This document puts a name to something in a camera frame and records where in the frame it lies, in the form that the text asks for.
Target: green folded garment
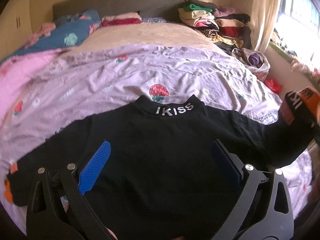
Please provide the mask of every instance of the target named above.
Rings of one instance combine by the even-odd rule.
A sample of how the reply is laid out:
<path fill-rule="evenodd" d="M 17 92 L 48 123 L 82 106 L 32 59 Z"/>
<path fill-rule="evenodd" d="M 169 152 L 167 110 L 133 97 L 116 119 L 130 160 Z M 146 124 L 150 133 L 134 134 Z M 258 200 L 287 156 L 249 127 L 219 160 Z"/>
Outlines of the green folded garment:
<path fill-rule="evenodd" d="M 186 12 L 191 12 L 191 11 L 196 11 L 196 10 L 202 10 L 202 11 L 206 11 L 206 12 L 213 12 L 212 9 L 203 8 L 203 7 L 197 6 L 197 5 L 193 4 L 193 3 L 190 3 L 189 5 L 185 5 L 183 8 L 184 8 L 184 10 Z"/>

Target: beige mattress cover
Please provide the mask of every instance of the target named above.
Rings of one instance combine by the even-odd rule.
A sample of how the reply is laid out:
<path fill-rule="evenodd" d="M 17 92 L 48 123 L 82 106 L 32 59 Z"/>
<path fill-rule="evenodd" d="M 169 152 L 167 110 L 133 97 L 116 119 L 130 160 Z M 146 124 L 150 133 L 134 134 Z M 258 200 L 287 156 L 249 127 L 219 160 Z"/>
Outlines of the beige mattress cover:
<path fill-rule="evenodd" d="M 81 46 L 64 53 L 62 56 L 112 49 L 132 43 L 193 47 L 224 54 L 203 34 L 187 26 L 175 23 L 142 23 L 100 28 L 90 35 Z"/>

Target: purple garment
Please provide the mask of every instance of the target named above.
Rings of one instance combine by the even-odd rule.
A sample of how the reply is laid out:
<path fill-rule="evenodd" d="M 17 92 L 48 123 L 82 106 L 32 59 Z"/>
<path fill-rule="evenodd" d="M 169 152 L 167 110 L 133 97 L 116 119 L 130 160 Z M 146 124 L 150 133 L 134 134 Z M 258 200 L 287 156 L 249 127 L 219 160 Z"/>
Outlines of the purple garment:
<path fill-rule="evenodd" d="M 249 57 L 248 57 L 248 61 L 250 62 L 251 65 L 255 65 L 258 66 L 259 64 L 261 64 L 261 59 L 260 56 L 256 53 L 252 53 Z"/>
<path fill-rule="evenodd" d="M 223 5 L 217 9 L 215 9 L 215 11 L 213 12 L 214 17 L 216 17 L 216 18 L 228 16 L 230 14 L 242 14 L 242 11 L 240 11 L 236 7 L 231 7 L 229 5 Z"/>

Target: green leaf print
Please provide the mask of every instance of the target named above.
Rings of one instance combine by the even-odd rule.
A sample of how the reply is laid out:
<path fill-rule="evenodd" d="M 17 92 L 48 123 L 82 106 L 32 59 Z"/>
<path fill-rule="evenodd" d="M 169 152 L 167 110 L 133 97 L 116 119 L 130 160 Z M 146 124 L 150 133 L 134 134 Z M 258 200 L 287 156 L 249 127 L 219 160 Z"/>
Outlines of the green leaf print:
<path fill-rule="evenodd" d="M 67 37 L 64 38 L 64 43 L 67 46 L 74 46 L 78 41 L 78 36 L 75 33 L 70 33 Z"/>

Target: mattress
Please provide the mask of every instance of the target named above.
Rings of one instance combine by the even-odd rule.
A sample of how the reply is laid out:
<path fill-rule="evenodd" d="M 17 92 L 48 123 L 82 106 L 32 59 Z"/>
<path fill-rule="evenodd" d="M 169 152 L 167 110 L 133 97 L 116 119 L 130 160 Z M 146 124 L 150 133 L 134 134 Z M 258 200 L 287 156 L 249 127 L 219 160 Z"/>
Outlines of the mattress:
<path fill-rule="evenodd" d="M 113 26 L 97 30 L 81 46 L 34 74 L 8 112 L 0 134 L 0 181 L 10 165 L 74 120 L 136 100 L 151 88 L 168 91 L 160 103 L 183 103 L 196 95 L 206 105 L 236 110 L 258 122 L 277 120 L 278 95 L 236 58 L 203 35 L 179 24 Z M 287 168 L 292 206 L 298 214 L 311 180 L 307 151 Z M 0 200 L 26 232 L 26 207 Z"/>

